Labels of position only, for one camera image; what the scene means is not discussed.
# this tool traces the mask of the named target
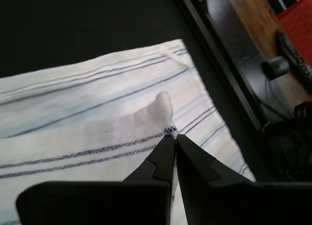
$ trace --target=striped towel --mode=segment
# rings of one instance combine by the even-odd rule
[[[147,127],[143,122],[140,127],[150,129],[151,132],[145,137],[134,136],[135,139],[139,138],[136,140],[132,135],[128,135],[129,139],[133,140],[131,146],[128,146],[129,142],[124,139],[117,142],[121,145],[117,149],[98,153],[94,149],[114,145],[111,145],[111,142],[99,147],[77,145],[76,150],[64,148],[62,150],[64,152],[53,152],[57,161],[43,161],[45,154],[48,154],[45,151],[38,150],[37,154],[29,154],[30,147],[23,148],[22,140],[27,140],[32,135],[48,136],[47,133],[59,133],[61,137],[58,141],[68,138],[78,143],[78,140],[71,138],[70,131],[67,133],[63,131],[72,127],[77,127],[79,130],[78,127],[96,124],[99,120],[118,120],[119,116],[132,116],[138,110],[152,104],[157,94],[162,91],[166,91],[171,99],[172,120],[181,134],[186,134],[225,165],[237,172],[243,172],[245,177],[254,180],[247,167],[241,168],[244,161],[239,148],[205,90],[183,42],[174,40],[151,47],[112,53],[78,64],[0,79],[0,138],[2,138],[0,140],[0,165],[2,166],[0,167],[0,224],[18,223],[14,210],[14,197],[25,188],[20,187],[15,190],[16,185],[29,186],[33,182],[39,183],[40,180],[56,179],[123,180],[128,172],[126,168],[119,168],[124,171],[114,171],[120,161],[113,156],[123,154],[122,161],[125,165],[135,162],[133,166],[138,166],[152,151],[154,141],[157,143],[158,138],[161,138],[165,131],[163,124],[162,130],[159,131],[160,127],[156,130],[152,128],[152,123]],[[167,128],[166,132],[170,132],[174,127]],[[146,138],[152,140],[149,139],[149,143],[142,143],[141,140]],[[15,144],[12,146],[12,143],[20,144],[19,147],[14,148]],[[90,154],[77,155],[81,152],[79,148]],[[135,155],[126,154],[143,148],[145,151],[137,151]],[[25,154],[25,158],[28,159],[25,161],[30,164],[19,164],[17,153]],[[60,156],[75,154],[77,156],[74,158],[58,159]],[[107,159],[105,163],[97,161],[104,158]],[[38,160],[42,161],[35,164],[31,162]],[[81,162],[92,162],[92,164],[84,165],[80,164]],[[63,167],[70,164],[77,166],[81,172],[87,173],[70,177],[70,172],[74,168]],[[105,165],[105,171],[108,173],[99,179],[96,170],[101,164]],[[42,169],[54,168],[61,170],[42,171]],[[24,171],[38,173],[21,173]],[[177,194],[172,223],[186,222],[181,205],[180,194]]]

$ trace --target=red mat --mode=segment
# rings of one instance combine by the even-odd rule
[[[312,64],[312,0],[300,0],[277,15],[301,56]]]

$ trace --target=black cable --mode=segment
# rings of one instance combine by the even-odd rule
[[[275,110],[274,108],[270,107],[268,104],[266,104],[264,101],[262,101],[256,94],[255,94],[256,98],[258,99],[258,101],[260,103],[262,103],[263,106],[265,106],[268,110],[270,110],[271,112],[277,114],[279,117],[288,120],[288,118],[284,115],[282,115],[280,112],[278,112],[277,110]]]
[[[286,113],[289,115],[289,116],[292,116],[288,109],[284,106],[284,104],[277,98],[277,96],[275,95],[275,93],[273,92],[273,89],[272,89],[272,85],[271,85],[271,82],[269,81],[269,88],[270,88],[270,91],[274,97],[274,99],[278,102],[278,104],[284,109],[284,111],[286,111]]]

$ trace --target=blue stripe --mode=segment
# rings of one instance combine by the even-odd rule
[[[183,132],[188,126],[190,126],[192,123],[194,123],[196,120],[198,120],[202,115],[204,115],[205,113],[207,113],[208,111],[210,111],[212,108],[214,108],[215,106],[210,107],[208,110],[204,111],[201,115],[199,115],[195,120],[193,120],[191,123],[189,123],[188,125],[186,125],[184,128],[182,128],[182,130],[179,132]]]
[[[114,102],[114,101],[116,101],[116,100],[119,100],[119,99],[121,99],[121,98],[125,98],[125,97],[128,97],[128,96],[130,96],[130,95],[133,95],[133,94],[136,94],[136,93],[138,93],[138,92],[141,92],[141,91],[143,91],[143,90],[146,90],[146,89],[148,89],[148,88],[150,88],[150,87],[153,87],[153,86],[155,86],[155,85],[157,85],[157,84],[163,83],[163,82],[168,81],[168,80],[170,80],[170,79],[172,79],[172,78],[174,78],[174,77],[177,77],[177,76],[179,76],[179,75],[185,73],[186,71],[188,71],[188,68],[184,69],[183,71],[181,71],[181,72],[179,72],[179,73],[177,73],[177,74],[175,74],[175,75],[173,75],[173,76],[170,76],[170,77],[168,77],[168,78],[166,78],[166,79],[160,80],[160,81],[158,81],[158,82],[156,82],[156,83],[154,83],[154,84],[148,85],[148,86],[143,87],[143,88],[141,88],[141,89],[138,89],[138,90],[136,90],[136,91],[132,91],[132,92],[130,92],[130,93],[128,93],[128,94],[125,94],[125,95],[122,95],[122,96],[119,96],[119,97],[115,97],[115,98],[113,98],[113,99],[111,99],[111,100],[102,102],[102,103],[100,103],[100,104],[94,105],[94,106],[89,107],[89,108],[86,108],[86,109],[84,109],[84,110],[82,110],[82,111],[75,112],[75,113],[70,114],[70,115],[68,115],[68,116],[65,116],[65,117],[62,117],[62,118],[53,120],[53,121],[48,122],[48,123],[45,123],[45,124],[43,124],[43,125],[40,125],[40,126],[31,128],[31,129],[28,129],[28,130],[25,130],[25,131],[22,131],[22,132],[19,132],[19,133],[16,133],[16,134],[7,136],[6,138],[14,137],[14,136],[19,136],[19,135],[26,134],[26,133],[29,133],[29,132],[32,132],[32,131],[37,131],[37,130],[43,129],[43,128],[45,128],[45,127],[48,127],[48,126],[53,125],[53,124],[55,124],[55,123],[58,123],[58,122],[60,122],[60,121],[62,121],[62,120],[65,120],[65,119],[67,119],[67,118],[76,116],[76,115],[78,115],[78,114],[81,114],[81,113],[90,111],[90,110],[95,109],[95,108],[97,108],[97,107],[100,107],[100,106],[103,106],[103,105],[105,105],[105,104],[108,104],[108,103]]]
[[[155,146],[149,146],[149,147],[144,147],[142,149],[126,152],[126,153],[121,153],[117,154],[114,156],[106,157],[106,158],[101,158],[101,159],[94,159],[90,161],[85,161],[85,162],[79,162],[79,163],[74,163],[74,164],[67,164],[59,167],[53,167],[53,168],[45,168],[45,169],[38,169],[38,170],[28,170],[28,171],[21,171],[21,172],[16,172],[16,173],[9,173],[9,174],[4,174],[0,175],[0,179],[5,179],[5,178],[14,178],[14,177],[19,177],[19,176],[25,176],[25,175],[33,175],[33,174],[39,174],[39,173],[45,173],[45,172],[52,172],[52,171],[57,171],[57,170],[64,170],[64,169],[70,169],[70,168],[75,168],[75,167],[82,167],[85,165],[90,165],[94,163],[101,163],[113,159],[118,159],[126,156],[131,156],[135,155],[138,153],[146,152],[149,150],[153,150]]]
[[[211,134],[201,145],[200,147],[202,147],[207,141],[209,141],[219,130],[223,129],[226,126],[226,124],[222,125],[221,127],[217,128],[213,134]]]
[[[180,51],[186,51],[186,48],[182,48],[180,50],[174,51],[174,52],[172,52],[172,54],[175,54],[175,53],[180,52]]]
[[[68,86],[68,87],[65,87],[65,88],[59,88],[59,89],[43,92],[43,93],[40,93],[40,94],[34,94],[34,95],[29,95],[29,96],[25,96],[25,97],[21,97],[21,98],[16,98],[16,99],[13,99],[13,100],[10,100],[10,101],[2,102],[2,103],[0,103],[0,106],[12,104],[12,103],[15,103],[15,102],[21,102],[21,101],[24,101],[24,100],[27,100],[27,99],[30,99],[30,98],[40,97],[40,96],[44,96],[44,95],[47,95],[47,94],[52,94],[52,93],[56,93],[56,92],[60,92],[60,91],[68,90],[68,89],[72,89],[72,88],[75,88],[75,87],[78,87],[78,86],[81,86],[81,85],[89,84],[89,83],[97,81],[97,80],[113,77],[113,76],[116,76],[116,75],[124,74],[124,73],[131,72],[131,71],[134,71],[134,70],[142,69],[142,68],[146,68],[146,67],[149,67],[149,66],[152,66],[152,65],[156,65],[156,64],[165,62],[167,60],[169,60],[169,59],[167,58],[167,59],[164,59],[164,60],[161,60],[161,61],[158,61],[158,62],[150,63],[150,64],[147,64],[147,65],[144,65],[144,66],[141,66],[141,67],[137,67],[137,68],[133,68],[133,69],[129,69],[129,70],[126,70],[126,71],[123,71],[123,72],[120,72],[120,73],[102,76],[102,77],[99,77],[99,78],[96,78],[96,79],[93,79],[93,80],[89,80],[89,81],[85,81],[85,82],[82,82],[82,83],[78,83],[78,84],[71,85],[71,86]]]
[[[59,156],[59,157],[53,157],[53,158],[45,158],[45,159],[32,160],[32,161],[26,161],[26,162],[21,162],[21,163],[0,165],[0,169],[12,168],[12,167],[21,167],[21,166],[25,166],[25,165],[33,165],[33,164],[39,164],[39,163],[55,162],[55,161],[59,161],[59,160],[63,160],[63,159],[69,159],[69,158],[76,158],[76,157],[86,156],[86,155],[89,155],[89,154],[108,152],[108,151],[112,151],[112,150],[117,150],[117,149],[122,148],[124,146],[133,146],[133,145],[136,145],[136,144],[144,143],[144,142],[147,142],[149,140],[153,140],[155,138],[161,137],[163,135],[164,135],[164,133],[162,132],[162,133],[159,133],[159,134],[156,134],[156,135],[153,135],[153,136],[148,136],[148,137],[142,138],[140,140],[136,140],[136,141],[120,144],[120,145],[107,146],[107,147],[102,147],[102,148],[99,148],[99,149],[85,150],[85,151],[71,153],[71,154],[66,154],[66,155],[62,155],[62,156]]]
[[[181,55],[185,55],[185,54],[188,54],[188,52],[183,52],[183,53],[177,54],[177,56],[181,56]]]
[[[194,98],[192,101],[190,101],[189,103],[183,105],[182,107],[180,107],[179,109],[175,110],[175,114],[179,113],[180,111],[184,110],[185,108],[187,108],[189,105],[193,104],[194,102],[196,102],[197,100],[199,100],[201,97],[206,96],[205,94],[202,94],[196,98]]]
[[[209,117],[211,114],[213,114],[216,111],[213,110],[212,112],[210,112],[208,115],[206,115],[204,118],[202,118],[200,121],[198,121],[196,124],[194,124],[190,129],[188,129],[184,134],[187,134],[189,131],[191,131],[193,128],[195,128],[198,124],[200,124],[204,119],[206,119],[207,117]]]
[[[185,112],[183,112],[181,115],[175,117],[173,120],[174,122],[178,121],[179,119],[183,118],[184,116],[190,114],[195,108],[197,108],[200,104],[206,103],[206,100],[202,100],[199,103],[194,104],[189,109],[187,109]]]
[[[183,51],[183,50],[186,50],[186,49],[183,48],[183,49],[174,51],[173,54],[174,54],[174,53],[177,53],[177,52],[180,52],[180,51]],[[155,59],[164,58],[164,57],[166,57],[166,56],[154,57],[154,58],[150,58],[150,59],[148,59],[148,60],[145,60],[145,61],[140,62],[140,63],[137,63],[137,64],[132,64],[132,65],[129,65],[129,66],[124,66],[124,67],[121,67],[121,68],[114,68],[114,69],[110,69],[110,70],[100,71],[100,72],[94,73],[94,74],[89,75],[89,76],[86,76],[86,77],[76,78],[76,79],[72,79],[72,80],[68,80],[68,81],[61,81],[61,82],[58,82],[58,83],[55,83],[55,84],[43,85],[43,86],[39,86],[39,87],[27,89],[27,90],[15,92],[15,93],[12,93],[12,94],[5,95],[5,96],[3,96],[2,98],[8,97],[8,96],[12,96],[12,95],[15,95],[15,94],[24,93],[24,92],[31,91],[31,90],[37,90],[37,89],[47,88],[47,87],[56,86],[56,85],[60,85],[60,84],[64,84],[64,83],[70,83],[70,82],[73,82],[73,81],[88,79],[88,78],[91,78],[91,77],[93,77],[93,76],[95,76],[95,75],[99,75],[99,74],[102,74],[102,73],[111,73],[111,72],[114,72],[114,71],[119,71],[119,70],[123,70],[123,69],[126,69],[126,68],[135,67],[135,66],[141,65],[141,64],[143,64],[143,63],[146,63],[146,62],[149,62],[149,61],[152,61],[152,60],[155,60]],[[98,70],[98,69],[100,69],[100,68],[102,68],[102,67],[105,67],[105,66],[100,66],[100,67],[95,68],[95,69],[93,69],[93,70]]]

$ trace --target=computer keyboard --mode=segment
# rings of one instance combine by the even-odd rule
[[[284,32],[279,30],[276,32],[276,44],[278,53],[289,62],[291,71],[298,78],[305,89],[312,94],[311,67],[301,57]]]

